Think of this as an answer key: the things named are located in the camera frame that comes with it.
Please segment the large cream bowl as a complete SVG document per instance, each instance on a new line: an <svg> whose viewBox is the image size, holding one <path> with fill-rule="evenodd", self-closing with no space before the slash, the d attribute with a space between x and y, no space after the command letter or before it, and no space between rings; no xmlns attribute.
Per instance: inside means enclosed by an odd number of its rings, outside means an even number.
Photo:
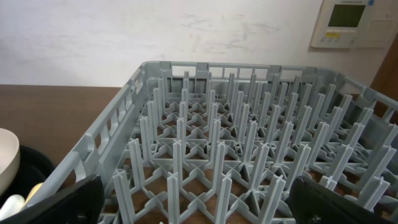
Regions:
<svg viewBox="0 0 398 224"><path fill-rule="evenodd" d="M18 137L10 130L1 128L1 195L12 184L19 169L21 154Z"/></svg>

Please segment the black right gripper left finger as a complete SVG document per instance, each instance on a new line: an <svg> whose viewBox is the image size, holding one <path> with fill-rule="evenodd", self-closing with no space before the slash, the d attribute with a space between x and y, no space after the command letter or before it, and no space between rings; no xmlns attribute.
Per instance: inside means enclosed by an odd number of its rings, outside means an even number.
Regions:
<svg viewBox="0 0 398 224"><path fill-rule="evenodd" d="M104 187L101 177L91 174L1 223L94 224L98 222L103 204Z"/></svg>

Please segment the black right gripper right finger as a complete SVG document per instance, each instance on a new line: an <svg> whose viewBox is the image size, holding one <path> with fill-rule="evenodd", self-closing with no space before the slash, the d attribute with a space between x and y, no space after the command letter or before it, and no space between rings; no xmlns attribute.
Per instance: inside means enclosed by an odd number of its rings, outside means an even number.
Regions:
<svg viewBox="0 0 398 224"><path fill-rule="evenodd" d="M292 182L287 205L300 224L392 223L304 176Z"/></svg>

